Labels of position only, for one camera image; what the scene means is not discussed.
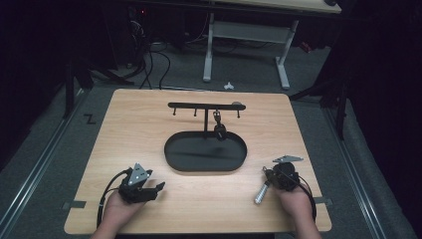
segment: gray carpet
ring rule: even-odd
[[[260,50],[244,47],[230,54],[216,53],[212,82],[207,84],[201,80],[204,49],[187,48],[179,51],[168,47],[162,53],[169,57],[171,67],[162,84],[165,89],[177,87],[225,91],[224,85],[230,82],[235,87],[235,92],[292,95],[313,84],[329,52],[329,49],[324,49],[306,54],[301,49],[291,49],[286,61],[291,89],[284,91],[281,89],[274,59],[268,57],[277,53],[275,49],[278,47],[276,45]],[[217,50],[223,52],[227,47]],[[167,68],[167,60],[158,54],[152,54],[152,58],[153,68],[149,80],[156,87]],[[129,71],[121,69],[118,73],[122,75]],[[135,81],[135,88],[140,86],[144,76],[142,73],[132,79]],[[87,235],[67,235],[64,232],[69,211],[64,209],[63,205],[74,199],[110,97],[118,88],[123,86],[110,81],[96,80],[95,87],[79,97],[81,99],[79,108],[75,111],[54,153],[49,157],[51,161],[32,196],[18,220],[12,223],[13,227],[8,231],[7,238],[89,238]],[[61,123],[64,98],[64,91],[59,92],[50,108],[33,125],[30,135],[12,161],[0,173],[0,191],[2,191],[0,215],[7,213],[9,205]],[[327,208],[332,229],[323,233],[323,238],[374,238],[362,213],[361,205],[356,199],[344,164],[344,149],[339,146],[336,135],[332,132],[332,125],[327,120],[328,114],[319,107],[317,98],[306,97],[301,101],[292,102],[292,105],[322,194],[331,202]],[[416,238],[367,149],[350,105],[347,110],[344,125],[345,141],[340,144],[344,145],[353,159],[353,164],[379,217],[385,238]],[[92,121],[95,123],[88,123],[86,115],[92,115]],[[290,234],[276,234],[275,237],[292,238]]]

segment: dark background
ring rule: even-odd
[[[332,46],[316,85],[347,79],[349,97],[373,156],[419,236],[422,121],[421,1],[341,1],[344,16],[369,17],[341,28],[300,24],[294,45]],[[133,62],[124,6],[113,15],[96,4],[3,1],[0,6],[0,166],[3,168],[81,55],[108,69]],[[151,9],[154,37],[183,48],[184,32],[202,30],[203,12]],[[321,94],[332,94],[337,88]]]

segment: hand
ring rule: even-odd
[[[309,191],[306,185],[302,184],[302,186]],[[276,193],[282,201],[283,208],[294,219],[297,239],[321,238],[313,219],[313,208],[310,199],[304,190],[298,186],[293,191],[276,188]]]
[[[114,191],[106,202],[103,221],[91,238],[114,238],[144,204],[145,202],[127,203]]]

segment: desk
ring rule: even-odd
[[[341,12],[338,5],[328,6],[323,0],[217,0],[217,3],[231,3],[231,4],[245,4],[258,7],[271,7],[271,8],[285,8],[289,10],[306,10],[316,11],[322,13],[335,13]],[[230,23],[224,21],[214,21],[214,14],[211,13],[209,27],[208,27],[208,46],[205,56],[204,65],[204,82],[211,81],[212,75],[212,45],[214,37],[232,38],[249,41],[270,42],[284,44],[283,51],[280,57],[276,58],[276,66],[279,72],[282,88],[288,90],[290,88],[288,76],[284,66],[289,48],[295,37],[299,21],[295,20],[290,27],[274,27],[262,26],[254,24]]]
[[[241,167],[228,172],[181,172],[164,156],[168,138],[179,131],[203,130],[204,111],[179,109],[169,102],[232,104],[246,106],[222,112],[221,122],[248,146]],[[209,121],[209,128],[214,126]],[[139,162],[153,173],[145,187],[165,181],[154,201],[146,204],[122,233],[247,233],[292,231],[293,222],[272,190],[260,205],[254,199],[265,181],[263,166],[273,159],[295,155],[297,172],[321,197],[317,179],[289,98],[281,94],[117,90],[112,96],[102,128],[75,200],[85,208],[72,208],[66,221],[69,234],[90,234],[96,229],[100,198],[108,182]],[[316,225],[327,231],[331,222],[324,204],[318,204]]]

